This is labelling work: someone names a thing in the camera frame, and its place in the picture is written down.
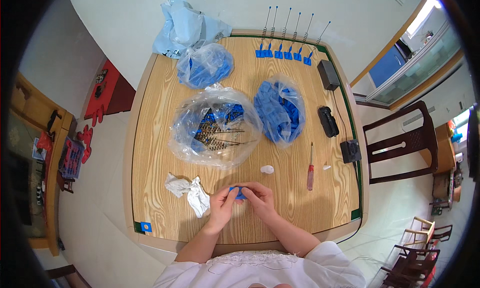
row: white shirt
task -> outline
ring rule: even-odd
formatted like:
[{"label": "white shirt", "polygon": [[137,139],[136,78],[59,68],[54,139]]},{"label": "white shirt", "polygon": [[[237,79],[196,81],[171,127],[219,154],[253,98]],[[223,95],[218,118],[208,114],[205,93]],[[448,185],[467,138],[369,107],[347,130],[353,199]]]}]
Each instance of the white shirt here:
[{"label": "white shirt", "polygon": [[207,263],[173,262],[153,288],[247,288],[260,283],[292,287],[365,287],[363,273],[332,241],[320,243],[305,258],[278,251],[233,252]]}]

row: metal antenna rod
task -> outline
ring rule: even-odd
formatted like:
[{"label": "metal antenna rod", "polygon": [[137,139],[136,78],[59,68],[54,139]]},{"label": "metal antenna rod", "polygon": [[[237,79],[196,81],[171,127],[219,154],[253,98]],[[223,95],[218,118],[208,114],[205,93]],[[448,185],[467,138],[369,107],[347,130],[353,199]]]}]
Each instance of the metal antenna rod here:
[{"label": "metal antenna rod", "polygon": [[328,27],[328,25],[329,25],[330,23],[331,23],[331,21],[328,21],[327,26],[324,28],[324,30],[323,30],[323,32],[321,33],[320,37],[318,37],[317,42],[315,43],[315,47],[311,50],[312,52],[310,52],[310,55],[308,56],[308,58],[311,58],[312,55],[314,54],[313,51],[314,51],[315,48],[317,48],[317,46],[320,44],[320,41],[321,41],[321,39],[322,39],[322,35],[325,33],[325,30],[327,29],[327,27]]},{"label": "metal antenna rod", "polygon": [[289,22],[290,12],[291,12],[291,11],[292,11],[292,8],[290,8],[290,10],[288,11],[289,14],[288,14],[288,16],[286,17],[285,27],[284,27],[283,30],[282,30],[282,40],[285,39],[285,34],[286,34],[286,32],[287,32],[287,24],[288,24],[288,22]]},{"label": "metal antenna rod", "polygon": [[302,45],[305,44],[305,41],[307,41],[307,37],[308,37],[308,30],[310,29],[310,24],[312,24],[312,19],[314,18],[314,14],[312,13],[311,14],[311,18],[310,18],[310,23],[308,24],[308,27],[307,27],[307,31],[305,32],[305,34],[303,35],[303,41],[302,41]]},{"label": "metal antenna rod", "polygon": [[270,39],[272,39],[272,40],[273,40],[273,34],[275,33],[275,19],[277,18],[276,12],[277,12],[278,9],[279,9],[279,7],[277,6],[277,7],[275,8],[275,15],[274,15],[274,17],[273,17],[272,30],[270,31]]},{"label": "metal antenna rod", "polygon": [[331,21],[328,21],[327,26],[323,29],[323,32],[321,33],[320,37],[317,39],[317,45],[320,43],[320,40],[322,39],[322,36],[325,33],[325,30],[327,29],[328,25],[330,25]]},{"label": "metal antenna rod", "polygon": [[300,15],[301,15],[301,12],[299,12],[299,14],[298,14],[297,26],[295,26],[295,31],[293,32],[292,45],[295,43],[295,40],[297,39],[297,28],[299,26],[298,22],[300,21]]},{"label": "metal antenna rod", "polygon": [[265,35],[267,33],[267,23],[268,23],[268,17],[270,16],[270,9],[272,7],[268,7],[268,15],[267,15],[267,21],[265,22],[265,27],[263,28],[263,32],[261,33],[261,41],[263,42],[263,40],[265,39]]}]

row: window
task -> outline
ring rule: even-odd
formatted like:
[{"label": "window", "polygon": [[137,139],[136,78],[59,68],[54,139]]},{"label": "window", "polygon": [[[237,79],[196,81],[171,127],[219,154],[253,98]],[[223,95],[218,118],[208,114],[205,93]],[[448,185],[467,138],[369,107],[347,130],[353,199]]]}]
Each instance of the window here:
[{"label": "window", "polygon": [[419,14],[417,17],[414,19],[412,24],[406,29],[406,34],[408,37],[411,39],[413,36],[417,33],[418,29],[421,28],[421,26],[425,23],[425,20],[428,18],[430,15],[430,12],[432,9],[436,7],[437,9],[440,9],[442,6],[438,2],[438,0],[427,0],[425,4],[423,5],[423,8],[420,10]]},{"label": "window", "polygon": [[462,138],[460,139],[459,142],[465,141],[467,138],[467,130],[469,127],[469,117],[470,117],[470,109],[467,111],[464,111],[457,117],[453,118],[452,121],[455,124],[455,130],[453,131],[454,134],[462,134]]}]

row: person's left hand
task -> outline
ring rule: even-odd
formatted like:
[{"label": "person's left hand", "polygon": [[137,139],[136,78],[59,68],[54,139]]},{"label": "person's left hand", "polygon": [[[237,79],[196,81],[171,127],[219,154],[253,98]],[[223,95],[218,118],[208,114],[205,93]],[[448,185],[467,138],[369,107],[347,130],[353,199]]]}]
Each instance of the person's left hand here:
[{"label": "person's left hand", "polygon": [[230,186],[223,187],[210,196],[210,220],[205,226],[213,233],[219,233],[230,220],[233,203],[243,203],[243,200],[235,199],[239,188],[235,187],[230,192],[229,188]]}]

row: person's right hand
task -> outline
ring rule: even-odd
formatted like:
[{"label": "person's right hand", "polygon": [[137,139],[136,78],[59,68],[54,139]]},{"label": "person's right hand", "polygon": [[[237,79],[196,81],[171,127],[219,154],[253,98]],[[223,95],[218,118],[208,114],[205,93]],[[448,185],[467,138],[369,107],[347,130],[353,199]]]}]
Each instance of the person's right hand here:
[{"label": "person's right hand", "polygon": [[278,216],[273,205],[272,190],[258,182],[247,182],[235,184],[235,187],[244,187],[241,192],[251,202],[255,214],[268,222]]}]

